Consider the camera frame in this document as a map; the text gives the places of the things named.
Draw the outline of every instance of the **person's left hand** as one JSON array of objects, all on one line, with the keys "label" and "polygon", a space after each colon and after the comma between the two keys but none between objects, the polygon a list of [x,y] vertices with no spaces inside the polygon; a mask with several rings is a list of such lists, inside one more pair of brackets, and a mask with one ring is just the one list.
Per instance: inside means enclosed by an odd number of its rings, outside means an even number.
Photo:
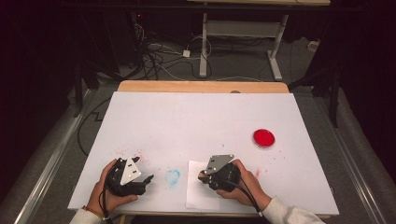
[{"label": "person's left hand", "polygon": [[[106,180],[106,175],[110,171],[111,167],[113,167],[116,164],[117,160],[114,159],[111,163],[109,163],[102,171],[102,174],[100,176],[99,182],[95,184],[95,187],[93,188],[92,194],[90,201],[87,204],[87,207],[92,209],[93,211],[97,212],[100,215],[104,215],[102,208],[100,207],[100,204],[103,205],[102,202],[102,191],[103,191],[103,186],[105,184]],[[106,190],[106,209],[107,212],[110,214],[113,212],[115,208],[117,208],[120,205],[130,203],[133,201],[137,200],[136,195],[127,195],[125,197],[119,197],[114,194],[112,194],[108,189]]]}]

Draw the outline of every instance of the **red disc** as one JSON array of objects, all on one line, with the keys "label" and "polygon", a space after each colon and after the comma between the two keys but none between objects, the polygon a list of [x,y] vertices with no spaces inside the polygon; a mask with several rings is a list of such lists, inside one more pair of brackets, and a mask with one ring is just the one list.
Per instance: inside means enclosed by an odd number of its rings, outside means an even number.
[{"label": "red disc", "polygon": [[253,139],[259,147],[270,147],[275,142],[274,135],[265,129],[259,129],[254,132]]}]

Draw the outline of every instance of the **dark background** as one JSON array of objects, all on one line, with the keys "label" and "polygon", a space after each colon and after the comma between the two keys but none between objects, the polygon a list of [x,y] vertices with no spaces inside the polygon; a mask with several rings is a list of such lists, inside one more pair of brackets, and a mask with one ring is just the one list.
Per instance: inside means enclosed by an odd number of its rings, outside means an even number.
[{"label": "dark background", "polygon": [[[2,1],[0,6],[3,96],[0,202],[49,129],[68,107],[66,94],[74,84],[77,62],[90,58],[103,67],[117,70],[120,63],[134,57],[122,52],[125,47],[111,44],[110,40],[116,38],[117,32],[125,32],[122,31],[125,24],[117,23],[120,18],[95,13],[83,20],[76,12],[59,10],[56,3],[43,2]],[[305,36],[317,40],[323,37],[324,28],[328,27],[307,74],[315,73],[328,61],[338,59],[341,62],[341,87],[373,149],[395,180],[396,45],[390,23],[395,18],[390,10],[386,10],[390,2],[333,1],[332,4],[341,6],[363,5],[366,10],[361,16],[336,18],[329,26],[326,18],[290,16],[284,39],[291,42]],[[181,42],[188,40],[197,29],[194,24],[201,22],[201,18],[194,15],[164,16],[173,21],[177,21],[177,17],[183,18],[177,27],[179,36],[184,36]],[[161,19],[151,17],[151,21]],[[153,30],[159,29],[158,24],[148,21]],[[120,29],[105,29],[106,25]],[[166,24],[160,27],[170,29],[170,33],[175,29],[175,26],[166,27]],[[121,39],[117,43],[129,42]],[[99,55],[98,48],[105,54]],[[82,68],[88,74],[93,73],[89,68]]]}]

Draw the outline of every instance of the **table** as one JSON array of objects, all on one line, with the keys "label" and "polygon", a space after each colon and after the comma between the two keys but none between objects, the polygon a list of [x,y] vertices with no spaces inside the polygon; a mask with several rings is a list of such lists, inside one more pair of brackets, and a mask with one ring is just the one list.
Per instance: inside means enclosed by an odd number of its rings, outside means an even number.
[{"label": "table", "polygon": [[[225,4],[248,4],[248,5],[302,5],[328,6],[330,0],[190,0],[193,2],[202,2],[205,5],[209,3]],[[207,63],[207,36],[208,35],[230,35],[230,36],[253,36],[253,37],[274,37],[275,42],[272,50],[268,50],[268,60],[271,65],[274,78],[276,81],[282,80],[279,66],[276,62],[276,53],[282,40],[283,32],[286,28],[286,22],[289,15],[283,15],[280,22],[256,22],[256,21],[210,21],[207,19],[207,13],[204,13],[203,31],[202,31],[202,51],[200,61],[200,77],[206,77]]]},{"label": "table", "polygon": [[[185,206],[189,163],[207,162],[211,155],[234,154],[256,174],[271,196],[278,195],[285,203],[299,204],[318,215],[337,215],[297,104],[287,92],[283,83],[122,82],[113,95],[68,208],[78,209],[87,202],[86,192],[92,189],[108,161],[139,156],[137,165],[142,177],[154,174],[154,179],[140,200],[121,206],[116,212],[257,216],[252,207],[216,198],[207,186],[202,190],[206,190],[211,202],[219,204],[218,209]],[[250,131],[259,127],[268,128],[276,136],[271,148],[263,150],[251,141]],[[167,181],[170,172],[178,173],[177,185]]]}]

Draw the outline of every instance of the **person's right hand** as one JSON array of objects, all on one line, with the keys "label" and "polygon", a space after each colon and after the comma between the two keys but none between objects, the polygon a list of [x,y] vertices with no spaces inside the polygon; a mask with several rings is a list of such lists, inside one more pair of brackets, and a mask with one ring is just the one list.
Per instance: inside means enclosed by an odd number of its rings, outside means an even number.
[{"label": "person's right hand", "polygon": [[[238,183],[239,186],[241,186],[247,192],[249,189],[253,198],[256,200],[260,210],[264,210],[271,202],[271,198],[262,190],[259,180],[257,180],[256,176],[254,176],[253,173],[245,168],[244,164],[242,164],[240,160],[234,160],[232,161],[232,163],[233,165],[238,167],[239,171],[241,172],[241,180]],[[253,206],[248,196],[246,196],[245,193],[242,192],[240,189],[235,188],[231,192],[218,189],[216,190],[216,193],[225,199],[235,199],[241,204]]]}]

